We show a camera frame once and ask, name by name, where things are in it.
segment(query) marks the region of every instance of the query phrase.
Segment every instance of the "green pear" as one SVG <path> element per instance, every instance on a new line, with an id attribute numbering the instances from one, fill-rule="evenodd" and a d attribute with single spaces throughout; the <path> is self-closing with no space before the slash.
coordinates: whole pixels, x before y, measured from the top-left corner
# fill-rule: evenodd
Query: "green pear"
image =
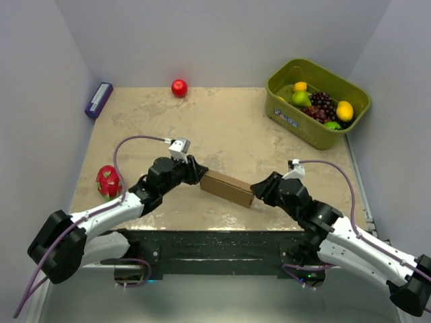
<path id="1" fill-rule="evenodd" d="M 311 106 L 310 99 L 305 91 L 296 91 L 292 96 L 292 103 L 296 106 Z"/>

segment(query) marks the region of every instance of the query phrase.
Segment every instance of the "basket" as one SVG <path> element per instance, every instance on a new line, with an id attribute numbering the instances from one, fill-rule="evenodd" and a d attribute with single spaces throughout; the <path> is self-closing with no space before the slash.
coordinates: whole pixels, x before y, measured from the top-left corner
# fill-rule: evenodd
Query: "basket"
<path id="1" fill-rule="evenodd" d="M 296 82 L 307 83 L 307 92 L 327 92 L 337 105 L 349 102 L 354 121 L 345 130 L 333 130 L 307 116 L 291 105 L 292 88 Z M 362 89 L 307 59 L 294 59 L 284 65 L 267 82 L 266 115 L 319 150 L 329 149 L 351 131 L 370 107 L 370 98 Z"/>

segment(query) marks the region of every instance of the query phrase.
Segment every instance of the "brown box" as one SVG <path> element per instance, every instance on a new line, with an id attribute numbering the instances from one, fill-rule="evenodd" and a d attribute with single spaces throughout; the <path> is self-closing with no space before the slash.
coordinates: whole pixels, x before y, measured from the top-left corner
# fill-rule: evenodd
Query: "brown box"
<path id="1" fill-rule="evenodd" d="M 255 197 L 250 184 L 213 170 L 202 177 L 201 190 L 248 208 Z"/>

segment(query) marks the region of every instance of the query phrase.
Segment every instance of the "white label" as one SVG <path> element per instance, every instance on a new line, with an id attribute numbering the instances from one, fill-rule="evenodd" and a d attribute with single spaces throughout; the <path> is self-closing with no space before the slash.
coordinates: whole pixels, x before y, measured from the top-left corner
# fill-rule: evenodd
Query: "white label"
<path id="1" fill-rule="evenodd" d="M 102 84 L 99 89 L 97 90 L 96 94 L 94 94 L 92 103 L 94 103 L 95 105 L 99 104 L 100 99 L 102 99 L 102 96 L 105 94 L 105 91 L 108 89 L 109 84 Z M 94 105 L 92 106 L 92 108 L 90 109 L 90 111 L 93 111 L 94 109 L 96 109 L 96 107 L 94 107 Z"/>

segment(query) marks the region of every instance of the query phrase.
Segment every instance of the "table top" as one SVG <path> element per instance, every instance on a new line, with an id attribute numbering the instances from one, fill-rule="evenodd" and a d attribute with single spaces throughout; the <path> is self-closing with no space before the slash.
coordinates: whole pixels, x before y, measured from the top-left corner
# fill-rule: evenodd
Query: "table top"
<path id="1" fill-rule="evenodd" d="M 189 153 L 212 170 L 250 184 L 272 171 L 287 172 L 289 159 L 325 159 L 341 166 L 357 198 L 355 219 L 366 229 L 366 216 L 344 140 L 332 149 L 318 151 L 281 125 L 267 118 L 265 89 L 232 87 L 190 88 L 185 98 L 175 98 L 167 87 L 117 87 L 96 120 L 81 170 L 72 212 L 104 202 L 96 188 L 100 167 L 112 165 L 112 153 L 125 137 L 152 135 L 184 137 Z M 153 161 L 169 156 L 158 141 L 135 139 L 119 151 L 118 163 L 127 187 L 145 174 Z M 306 164 L 302 180 L 314 199 L 348 215 L 351 198 L 347 183 L 335 168 Z M 116 227 L 141 230 L 287 230 L 302 231 L 281 209 L 255 199 L 250 209 L 199 189 L 181 184 L 163 204 L 140 219 Z"/>

